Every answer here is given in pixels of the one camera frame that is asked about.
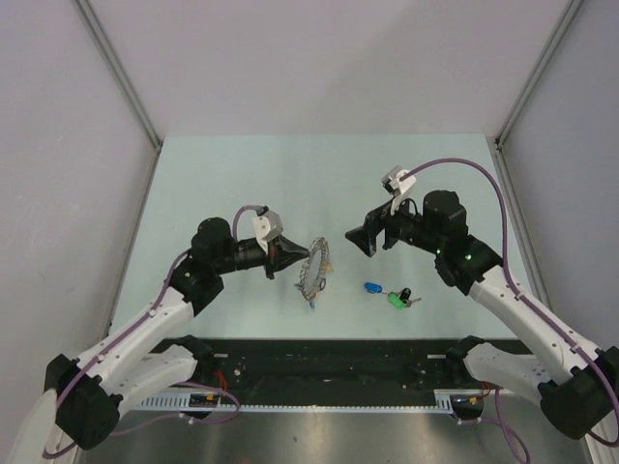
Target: keychain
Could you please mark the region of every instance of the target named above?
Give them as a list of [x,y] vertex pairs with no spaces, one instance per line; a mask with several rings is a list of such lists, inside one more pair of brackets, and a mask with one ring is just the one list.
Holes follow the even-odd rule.
[[366,282],[364,285],[366,291],[371,294],[381,294],[387,295],[387,300],[391,303],[396,309],[405,309],[406,307],[410,307],[416,302],[420,302],[421,298],[416,298],[414,300],[410,300],[410,288],[404,288],[401,292],[385,292],[383,291],[383,287],[373,282]]

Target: white wall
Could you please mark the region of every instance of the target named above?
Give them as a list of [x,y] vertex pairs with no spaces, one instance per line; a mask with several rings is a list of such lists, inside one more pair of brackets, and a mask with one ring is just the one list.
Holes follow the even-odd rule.
[[101,335],[155,154],[71,2],[0,14],[0,461],[58,353]]
[[567,3],[93,0],[164,135],[495,135]]
[[590,0],[506,158],[557,314],[619,344],[619,2]]

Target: metal frame edge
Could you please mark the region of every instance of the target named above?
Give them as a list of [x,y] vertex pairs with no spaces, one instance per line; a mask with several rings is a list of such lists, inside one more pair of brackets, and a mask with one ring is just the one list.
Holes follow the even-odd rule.
[[488,140],[488,148],[492,157],[492,162],[496,169],[499,185],[503,190],[507,208],[514,226],[514,232],[516,240],[522,253],[522,260],[524,262],[524,269],[531,282],[531,290],[535,296],[544,305],[552,309],[550,297],[548,295],[547,288],[545,286],[540,264],[538,262],[531,236],[524,219],[524,214],[517,199],[516,190],[512,177],[510,176],[509,169],[505,162],[505,155],[503,150],[497,145],[496,142]]
[[162,139],[158,136],[151,118],[144,109],[144,105],[137,95],[129,76],[125,72],[125,68],[120,62],[109,37],[105,33],[103,25],[97,17],[90,0],[72,0],[72,3],[75,6],[77,14],[81,18],[84,27],[86,27],[93,42],[95,43],[95,46],[101,53],[101,56],[105,61],[107,68],[114,77],[121,93],[127,100],[127,103],[137,118],[138,123],[146,134],[146,137],[155,151],[159,153],[162,148]]
[[545,70],[548,67],[548,64],[552,60],[553,56],[556,54],[559,46],[563,43],[568,33],[572,30],[572,27],[575,24],[575,20],[578,14],[581,12],[582,7],[588,3],[589,0],[570,0],[566,8],[564,9],[559,21],[555,25],[548,41],[546,42],[544,49],[542,50],[542,54],[538,58],[535,66],[533,67],[533,71],[529,74],[529,77],[524,84],[524,87],[520,91],[518,98],[516,99],[516,103],[510,110],[510,113],[503,123],[501,130],[496,136],[496,142],[499,147],[502,147],[507,138],[510,136],[510,132],[514,127],[514,124],[519,119],[520,114],[525,108],[526,104],[529,102],[535,89],[537,88],[542,76],[545,73]]

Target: cable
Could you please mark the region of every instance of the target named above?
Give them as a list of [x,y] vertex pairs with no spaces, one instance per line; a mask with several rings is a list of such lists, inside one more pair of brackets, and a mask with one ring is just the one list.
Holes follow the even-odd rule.
[[[516,458],[516,460],[520,463],[520,464],[531,464],[531,454],[529,452],[529,449],[526,447],[526,445],[524,444],[524,441],[522,440],[522,438],[520,438],[520,436],[516,433],[515,430],[513,430],[511,427],[509,427],[506,423],[504,423],[500,418],[501,418],[501,405],[500,405],[500,401],[499,401],[499,391],[500,388],[496,389],[495,392],[495,404],[496,404],[496,416],[497,418],[499,418],[499,420],[495,420],[495,419],[491,419],[491,418],[478,418],[478,419],[471,419],[471,420],[463,420],[461,418],[459,418],[457,416],[457,414],[454,412],[452,414],[452,417],[457,420],[457,424],[458,425],[477,425],[478,423],[491,423],[492,425],[496,425],[498,427],[501,428],[501,430],[503,431],[503,436],[505,437],[505,440],[508,444],[508,446],[510,447],[510,450],[512,451],[512,454],[514,455],[514,457]],[[520,445],[520,447],[522,448],[522,450],[524,451],[524,459],[522,459],[522,457],[520,457],[516,446],[514,445],[514,443],[512,443],[512,438],[514,438],[518,444]]]
[[[421,172],[429,167],[435,166],[437,164],[448,163],[448,162],[466,164],[467,166],[474,167],[475,169],[480,171],[482,174],[484,174],[484,176],[492,184],[492,188],[494,189],[494,192],[496,193],[496,197],[499,201],[499,207],[501,209],[501,225],[503,228],[503,237],[502,237],[502,240],[503,240],[503,244],[502,244],[503,274],[505,276],[505,279],[507,280],[508,285],[510,286],[510,289],[514,292],[515,295],[519,295],[521,292],[518,289],[514,281],[514,278],[512,277],[512,273],[510,271],[510,266],[509,266],[509,261],[508,261],[507,208],[505,207],[505,199],[503,198],[503,193],[501,192],[501,188],[498,186],[498,184],[496,183],[492,175],[485,168],[480,166],[475,161],[471,161],[469,159],[462,159],[462,158],[435,159],[433,161],[429,161],[420,166],[417,166],[416,168],[412,169],[408,173],[404,174],[400,178],[400,180],[404,181],[408,179],[409,177],[414,176],[418,172]],[[591,359],[591,357],[587,353],[585,353],[582,348],[578,346],[578,343],[574,340],[573,337],[571,337],[568,333],[566,333],[563,329],[561,329],[561,327],[556,322],[550,319],[540,308],[538,308],[536,304],[534,304],[531,300],[529,300],[526,295],[520,295],[520,300],[523,301],[538,317],[540,317],[544,322],[546,322],[557,334],[559,334],[559,336],[561,336],[561,338],[563,338],[565,342],[568,343],[568,345],[570,345],[570,348],[575,353],[578,353],[580,357],[593,369],[596,375],[600,378],[600,381],[602,382],[602,385],[604,386],[606,394],[610,398],[610,402],[612,403],[612,409],[615,413],[615,418],[617,419],[617,424],[619,424],[619,400],[617,399],[617,396],[615,395],[613,387],[610,385],[610,383],[606,379],[606,376],[604,375],[602,370],[598,367],[597,364],[595,364],[595,362]],[[617,438],[613,442],[605,440],[604,438],[600,437],[599,435],[591,431],[589,432],[589,436],[591,436],[594,440],[600,442],[601,444],[607,447],[611,447],[611,448],[619,447],[619,434],[617,435]]]
[[512,443],[512,440],[510,439],[510,435],[514,435],[514,432],[503,421],[503,410],[501,409],[500,392],[501,392],[500,387],[497,387],[496,390],[494,391],[494,406],[496,408],[496,418],[498,422],[497,424],[499,427],[501,427],[501,430],[503,431],[503,436],[505,437],[505,441],[507,442],[507,445],[510,447],[510,450],[512,451],[512,454],[514,455],[516,460],[520,464],[529,464],[531,462],[531,456],[529,455],[529,450],[526,448],[524,443],[522,443],[522,441],[518,439],[518,441],[520,442],[520,446],[522,447],[522,449],[524,450],[524,454],[526,455],[525,459],[522,460],[522,458],[518,455],[518,450],[516,449],[516,446],[514,445],[514,443]]
[[490,386],[488,382],[482,382],[482,388],[483,388],[482,398],[488,398],[490,394],[492,393],[492,387]]
[[260,205],[246,205],[246,206],[242,206],[241,209],[236,212],[236,215],[234,215],[234,220],[232,220],[232,238],[234,239],[235,242],[239,240],[237,230],[239,227],[239,219],[241,218],[243,213],[245,211],[255,211],[256,213],[258,213],[259,211],[262,211],[263,208],[264,207]]
[[129,435],[130,433],[134,433],[137,430],[141,430],[144,427],[147,427],[155,422],[159,422],[159,421],[165,421],[168,419],[183,419],[183,418],[188,418],[189,419],[189,424],[194,423],[194,422],[199,422],[199,423],[211,423],[211,424],[216,424],[216,423],[224,423],[224,422],[228,422],[228,421],[232,421],[234,418],[236,418],[239,413],[241,412],[241,403],[240,401],[237,399],[236,396],[234,396],[232,393],[222,390],[222,389],[218,389],[215,387],[209,387],[207,385],[202,385],[202,384],[197,384],[195,382],[182,382],[180,384],[177,384],[179,386],[182,387],[192,387],[195,389],[202,389],[202,390],[207,390],[209,392],[215,392],[218,393],[221,396],[225,396],[229,399],[232,400],[232,402],[234,403],[235,409],[232,413],[228,414],[227,416],[224,416],[222,418],[210,418],[210,419],[198,419],[198,418],[194,418],[191,416],[187,416],[183,413],[171,413],[171,414],[162,414],[160,416],[156,416],[155,418],[152,418],[150,420],[147,420],[146,422],[140,423],[134,427],[130,427],[130,428],[126,428],[125,430],[119,430],[117,432],[112,432],[109,436],[110,437],[123,437],[125,435]]
[[[92,360],[90,360],[86,365],[84,365],[81,368],[81,370],[75,375],[75,377],[73,377],[71,382],[69,382],[69,384],[62,390],[62,392],[58,396],[58,400],[56,401],[56,411],[58,411],[60,409],[60,406],[65,401],[65,399],[67,399],[67,396],[69,396],[69,393],[74,389],[75,385],[77,385],[77,382],[79,382],[81,380],[81,378],[84,375],[86,375],[86,373],[96,363],[99,362],[99,358],[100,357],[104,357],[105,355],[107,355],[107,353],[109,353],[116,346],[118,346],[124,339],[126,339],[129,335],[131,335],[133,332],[135,332],[144,322],[146,322],[151,317],[150,316],[150,311],[152,309],[155,309],[156,307],[158,307],[160,305],[160,303],[162,302],[163,297],[165,296],[165,291],[169,287],[170,281],[172,280],[172,275],[174,274],[174,270],[176,269],[178,264],[181,262],[181,260],[183,260],[185,258],[185,256],[187,256],[188,253],[189,253],[189,250],[187,249],[187,250],[183,251],[181,254],[179,254],[174,259],[174,261],[172,262],[172,264],[170,266],[170,269],[167,272],[167,276],[165,277],[165,280],[163,281],[162,289],[160,290],[159,295],[157,296],[157,298],[153,301],[153,304],[151,304],[151,306],[148,309],[148,311],[145,311],[144,314],[142,314],[142,316],[139,319],[137,319],[137,321],[135,321],[133,324],[131,324],[124,332],[122,332],[120,335],[118,335],[106,347],[104,347],[96,356],[94,356],[92,358]],[[47,449],[44,449],[44,451],[43,451],[43,458],[44,459],[56,459],[58,457],[64,456],[65,454],[67,454],[69,451],[71,451],[75,447],[76,447],[76,443],[71,443],[70,445],[68,445],[68,446],[64,447],[63,449],[60,449],[59,451],[56,451],[56,452],[49,452],[49,451],[47,451]]]

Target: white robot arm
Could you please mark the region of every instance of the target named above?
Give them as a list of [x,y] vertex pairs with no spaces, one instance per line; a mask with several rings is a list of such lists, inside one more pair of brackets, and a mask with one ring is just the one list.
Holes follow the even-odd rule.
[[58,392],[56,424],[78,446],[95,447],[132,406],[189,380],[197,361],[212,358],[210,349],[193,337],[161,354],[148,353],[216,298],[223,289],[221,275],[262,266],[266,276],[274,278],[310,255],[282,236],[280,217],[267,207],[258,211],[254,230],[256,238],[236,241],[226,220],[204,220],[192,247],[172,264],[157,298],[75,359],[59,355],[47,366],[45,389]]
[[548,420],[565,435],[579,439],[613,409],[619,374],[619,350],[604,351],[576,333],[515,281],[504,256],[469,234],[466,210],[455,192],[435,190],[424,198],[423,211],[409,211],[406,198],[413,175],[442,162],[473,165],[492,182],[503,214],[500,189],[489,173],[466,159],[431,161],[413,171],[400,167],[383,178],[393,199],[370,211],[364,224],[346,233],[346,239],[367,256],[376,251],[376,237],[385,231],[384,249],[402,241],[435,256],[443,281],[494,313],[531,350],[536,359],[524,359],[469,336],[456,345],[448,360],[480,381],[505,387],[539,404]]

